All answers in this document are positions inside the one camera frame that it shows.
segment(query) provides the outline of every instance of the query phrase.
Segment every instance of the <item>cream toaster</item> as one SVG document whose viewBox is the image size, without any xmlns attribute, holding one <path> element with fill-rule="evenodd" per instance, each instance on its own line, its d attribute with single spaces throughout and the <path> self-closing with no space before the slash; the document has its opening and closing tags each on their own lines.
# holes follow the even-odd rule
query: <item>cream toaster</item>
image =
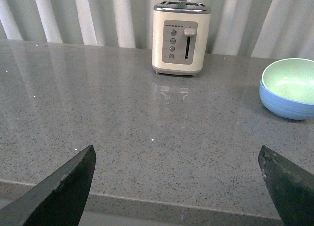
<svg viewBox="0 0 314 226">
<path fill-rule="evenodd" d="M 211 10 L 201 3 L 154 6 L 152 67 L 156 73 L 196 76 L 203 67 Z"/>
</svg>

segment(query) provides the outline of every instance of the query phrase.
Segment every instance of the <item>stacked bowls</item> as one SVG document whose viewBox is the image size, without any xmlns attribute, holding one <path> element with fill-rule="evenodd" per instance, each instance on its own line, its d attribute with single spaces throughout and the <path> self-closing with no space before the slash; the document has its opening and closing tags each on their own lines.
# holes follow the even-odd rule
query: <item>stacked bowls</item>
<svg viewBox="0 0 314 226">
<path fill-rule="evenodd" d="M 314 61 L 289 58 L 270 64 L 260 81 L 264 106 L 284 118 L 314 118 Z"/>
</svg>

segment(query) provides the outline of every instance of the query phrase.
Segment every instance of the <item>toaster button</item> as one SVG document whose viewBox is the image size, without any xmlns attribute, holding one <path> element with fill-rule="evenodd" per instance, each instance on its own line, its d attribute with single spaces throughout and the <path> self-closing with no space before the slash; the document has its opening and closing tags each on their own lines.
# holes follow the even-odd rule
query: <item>toaster button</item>
<svg viewBox="0 0 314 226">
<path fill-rule="evenodd" d="M 177 31 L 176 30 L 171 30 L 171 35 L 173 35 L 173 36 L 175 36 L 175 35 L 177 35 Z"/>
</svg>

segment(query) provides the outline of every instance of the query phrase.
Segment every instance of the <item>toaster slot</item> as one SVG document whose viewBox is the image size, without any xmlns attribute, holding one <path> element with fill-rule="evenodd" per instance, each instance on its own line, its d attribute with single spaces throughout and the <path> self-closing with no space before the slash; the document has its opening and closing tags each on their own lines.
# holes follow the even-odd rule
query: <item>toaster slot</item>
<svg viewBox="0 0 314 226">
<path fill-rule="evenodd" d="M 190 49 L 190 41 L 191 41 L 191 37 L 189 36 L 187 38 L 187 43 L 186 43 L 185 59 L 188 59 L 188 51 Z"/>
</svg>

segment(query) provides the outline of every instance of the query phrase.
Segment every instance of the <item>quartz countertop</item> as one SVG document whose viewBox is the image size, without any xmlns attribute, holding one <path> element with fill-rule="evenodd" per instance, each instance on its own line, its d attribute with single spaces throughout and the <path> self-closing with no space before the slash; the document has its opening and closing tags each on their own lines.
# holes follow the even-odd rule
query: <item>quartz countertop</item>
<svg viewBox="0 0 314 226">
<path fill-rule="evenodd" d="M 206 54 L 191 77 L 155 74 L 151 54 L 1 40 L 0 197 L 16 198 L 93 144 L 88 209 L 281 225 L 258 153 L 267 145 L 314 173 L 314 120 L 263 106 L 259 81 L 275 60 Z"/>
</svg>

